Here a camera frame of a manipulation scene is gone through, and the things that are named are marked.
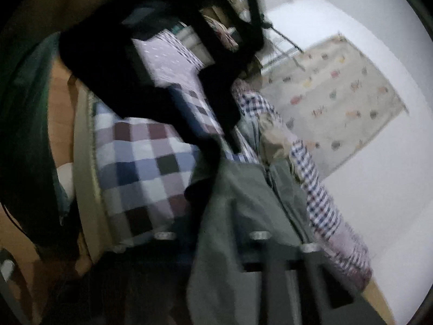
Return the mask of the olive green garment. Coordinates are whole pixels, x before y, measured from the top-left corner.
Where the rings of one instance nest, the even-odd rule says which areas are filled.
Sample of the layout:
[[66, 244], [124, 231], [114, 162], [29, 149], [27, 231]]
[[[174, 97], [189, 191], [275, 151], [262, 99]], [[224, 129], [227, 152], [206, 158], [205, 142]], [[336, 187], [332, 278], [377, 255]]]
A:
[[284, 245], [315, 243], [355, 292], [354, 324], [382, 324], [363, 291], [340, 272], [316, 242], [304, 191], [278, 188], [270, 169], [228, 160], [217, 136], [197, 137], [201, 158], [187, 190], [194, 204], [195, 255], [187, 289], [193, 324], [259, 324], [258, 272], [245, 272], [236, 237], [268, 231]]

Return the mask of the checkered rolled quilt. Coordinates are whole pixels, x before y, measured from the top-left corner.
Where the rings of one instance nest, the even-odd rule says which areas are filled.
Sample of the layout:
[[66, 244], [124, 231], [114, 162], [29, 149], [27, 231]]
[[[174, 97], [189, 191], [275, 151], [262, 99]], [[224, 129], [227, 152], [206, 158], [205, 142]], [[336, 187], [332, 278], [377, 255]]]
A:
[[[275, 107], [245, 81], [236, 80], [232, 86], [232, 93], [242, 115], [238, 129], [261, 162], [258, 155], [257, 116], [268, 112], [277, 115], [282, 122], [283, 119]], [[305, 211], [316, 242], [337, 269], [358, 290], [364, 291], [373, 274], [368, 247], [350, 224], [344, 220], [331, 194], [319, 177], [319, 171], [307, 145], [298, 137], [291, 154], [302, 181], [298, 183], [288, 171], [288, 165], [280, 161], [268, 168], [275, 177], [276, 186], [287, 188], [291, 184], [304, 191]]]

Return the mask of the khaki beige garment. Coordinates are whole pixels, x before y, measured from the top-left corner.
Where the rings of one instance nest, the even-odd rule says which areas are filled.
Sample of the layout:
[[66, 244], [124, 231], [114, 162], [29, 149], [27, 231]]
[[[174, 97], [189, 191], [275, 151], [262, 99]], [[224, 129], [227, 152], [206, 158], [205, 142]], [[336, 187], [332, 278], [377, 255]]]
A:
[[297, 137], [288, 130], [277, 115], [265, 112], [257, 116], [257, 121], [259, 129], [258, 155], [261, 163], [266, 168], [270, 168], [272, 165], [284, 161], [294, 179], [301, 183], [302, 178], [299, 176], [299, 169], [296, 168], [295, 160], [291, 154]]

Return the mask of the checkered bed sheet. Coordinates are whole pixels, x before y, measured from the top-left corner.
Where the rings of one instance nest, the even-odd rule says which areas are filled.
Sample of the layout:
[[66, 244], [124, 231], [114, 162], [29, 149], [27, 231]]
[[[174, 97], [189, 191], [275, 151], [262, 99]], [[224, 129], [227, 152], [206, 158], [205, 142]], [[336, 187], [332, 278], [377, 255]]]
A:
[[[134, 45], [154, 81], [178, 85], [193, 115], [208, 134], [222, 133], [197, 78], [202, 62], [171, 32]], [[186, 209], [198, 149], [184, 143], [174, 127], [149, 119], [119, 118], [94, 102], [98, 183], [115, 244], [167, 226]]]

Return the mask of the pineapple print curtain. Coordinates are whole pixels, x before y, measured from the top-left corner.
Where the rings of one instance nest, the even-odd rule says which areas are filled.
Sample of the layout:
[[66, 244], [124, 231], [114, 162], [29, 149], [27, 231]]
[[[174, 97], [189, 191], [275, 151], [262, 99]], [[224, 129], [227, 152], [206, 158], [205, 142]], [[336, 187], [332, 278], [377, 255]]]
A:
[[406, 109], [389, 80], [341, 34], [271, 66], [260, 92], [324, 178]]

